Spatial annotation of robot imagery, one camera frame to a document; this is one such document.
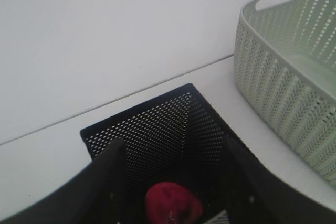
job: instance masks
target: mesh pattern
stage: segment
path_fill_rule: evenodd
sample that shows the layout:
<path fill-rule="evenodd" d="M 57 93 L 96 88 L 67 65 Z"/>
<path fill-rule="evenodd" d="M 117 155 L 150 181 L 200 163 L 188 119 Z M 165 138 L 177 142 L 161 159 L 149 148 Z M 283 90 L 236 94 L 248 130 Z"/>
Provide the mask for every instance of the mesh pattern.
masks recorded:
<path fill-rule="evenodd" d="M 85 137 L 91 156 L 96 157 L 112 139 L 122 137 L 127 149 L 128 184 L 153 175 L 181 156 L 189 100 L 189 93 L 179 95 Z"/>
<path fill-rule="evenodd" d="M 242 15 L 257 33 L 241 17 L 237 28 L 238 89 L 285 142 L 336 186 L 336 101 L 279 60 L 295 51 L 336 76 L 336 0 L 294 0 L 261 11 L 254 4 L 247 4 Z"/>
<path fill-rule="evenodd" d="M 183 156 L 188 164 L 216 175 L 222 142 L 227 136 L 228 131 L 219 127 L 198 99 L 191 96 Z"/>
<path fill-rule="evenodd" d="M 207 221 L 206 224 L 230 224 L 226 210 L 214 216 L 211 220 Z"/>
<path fill-rule="evenodd" d="M 229 127 L 191 85 L 105 119 L 81 131 L 92 158 L 117 137 L 126 142 L 127 184 L 135 185 L 177 159 L 218 173 Z"/>

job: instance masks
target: light green plastic basket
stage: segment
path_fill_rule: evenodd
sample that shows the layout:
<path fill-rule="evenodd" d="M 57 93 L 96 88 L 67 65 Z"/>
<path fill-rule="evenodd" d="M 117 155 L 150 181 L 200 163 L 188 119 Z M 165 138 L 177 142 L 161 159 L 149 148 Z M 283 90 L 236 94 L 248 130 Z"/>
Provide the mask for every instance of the light green plastic basket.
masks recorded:
<path fill-rule="evenodd" d="M 240 13 L 239 91 L 308 164 L 336 187 L 336 0 L 289 0 Z"/>

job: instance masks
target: mesh basket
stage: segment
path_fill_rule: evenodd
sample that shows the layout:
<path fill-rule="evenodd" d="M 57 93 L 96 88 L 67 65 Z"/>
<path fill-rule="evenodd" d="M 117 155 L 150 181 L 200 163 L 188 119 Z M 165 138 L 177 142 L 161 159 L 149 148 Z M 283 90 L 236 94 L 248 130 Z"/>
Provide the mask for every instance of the mesh basket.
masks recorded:
<path fill-rule="evenodd" d="M 336 0 L 289 0 L 240 13 L 239 91 L 308 164 L 336 186 Z"/>

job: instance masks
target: white tabletop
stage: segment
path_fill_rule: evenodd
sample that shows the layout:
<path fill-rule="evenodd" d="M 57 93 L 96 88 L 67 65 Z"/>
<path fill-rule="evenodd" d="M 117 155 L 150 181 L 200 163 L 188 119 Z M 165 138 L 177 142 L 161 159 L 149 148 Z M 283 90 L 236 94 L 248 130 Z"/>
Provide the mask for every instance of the white tabletop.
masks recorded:
<path fill-rule="evenodd" d="M 230 57 L 1 146 L 0 220 L 49 195 L 90 163 L 80 130 L 189 82 L 271 172 L 336 211 L 336 191 L 240 95 Z"/>
<path fill-rule="evenodd" d="M 0 0 L 0 143 L 233 53 L 248 0 Z"/>

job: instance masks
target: red object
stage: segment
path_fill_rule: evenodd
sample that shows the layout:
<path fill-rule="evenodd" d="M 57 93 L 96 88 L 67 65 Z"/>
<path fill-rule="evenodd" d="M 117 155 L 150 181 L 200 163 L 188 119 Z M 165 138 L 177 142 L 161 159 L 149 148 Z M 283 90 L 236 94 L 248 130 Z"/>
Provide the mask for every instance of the red object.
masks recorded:
<path fill-rule="evenodd" d="M 202 203 L 192 192 L 170 182 L 151 187 L 145 205 L 151 224 L 192 224 L 203 214 Z"/>

